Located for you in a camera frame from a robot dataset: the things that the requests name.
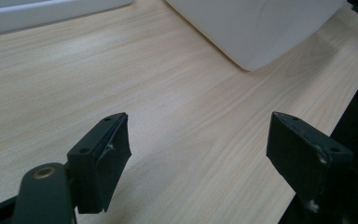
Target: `black clamp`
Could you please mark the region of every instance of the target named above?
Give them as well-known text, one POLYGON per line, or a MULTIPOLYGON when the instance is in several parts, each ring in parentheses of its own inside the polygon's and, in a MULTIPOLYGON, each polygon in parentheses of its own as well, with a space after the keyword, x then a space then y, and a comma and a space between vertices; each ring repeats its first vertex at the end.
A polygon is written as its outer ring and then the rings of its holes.
POLYGON ((274 112, 267 156, 303 207, 302 218, 280 223, 343 223, 345 218, 358 218, 356 152, 299 118, 274 112))
POLYGON ((0 223, 76 223, 106 211, 131 156, 125 113, 102 119, 67 154, 30 170, 19 195, 0 203, 0 223))

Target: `white box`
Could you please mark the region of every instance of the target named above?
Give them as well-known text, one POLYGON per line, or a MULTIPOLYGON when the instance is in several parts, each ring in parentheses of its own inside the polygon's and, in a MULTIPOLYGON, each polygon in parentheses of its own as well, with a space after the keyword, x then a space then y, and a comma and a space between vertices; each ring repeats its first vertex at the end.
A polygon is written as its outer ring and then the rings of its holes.
POLYGON ((278 58, 318 30, 346 0, 167 0, 246 70, 278 58))

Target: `white object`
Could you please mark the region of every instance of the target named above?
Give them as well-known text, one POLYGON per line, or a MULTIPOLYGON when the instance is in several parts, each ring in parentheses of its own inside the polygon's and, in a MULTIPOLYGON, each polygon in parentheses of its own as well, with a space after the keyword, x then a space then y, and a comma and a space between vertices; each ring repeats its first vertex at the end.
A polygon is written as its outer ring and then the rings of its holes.
POLYGON ((278 58, 318 30, 346 0, 167 0, 246 70, 278 58))
POLYGON ((0 0, 0 33, 122 7, 132 0, 0 0))

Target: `wood grain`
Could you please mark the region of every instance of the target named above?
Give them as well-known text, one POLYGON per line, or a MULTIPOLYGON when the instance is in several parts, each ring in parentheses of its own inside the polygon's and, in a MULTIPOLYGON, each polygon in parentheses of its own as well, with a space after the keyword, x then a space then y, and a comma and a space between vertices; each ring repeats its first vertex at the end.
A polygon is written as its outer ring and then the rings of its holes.
POLYGON ((349 7, 254 72, 159 0, 0 35, 0 202, 125 111, 133 155, 108 212, 79 223, 276 223, 294 193, 265 156, 271 112, 329 134, 357 88, 349 7))

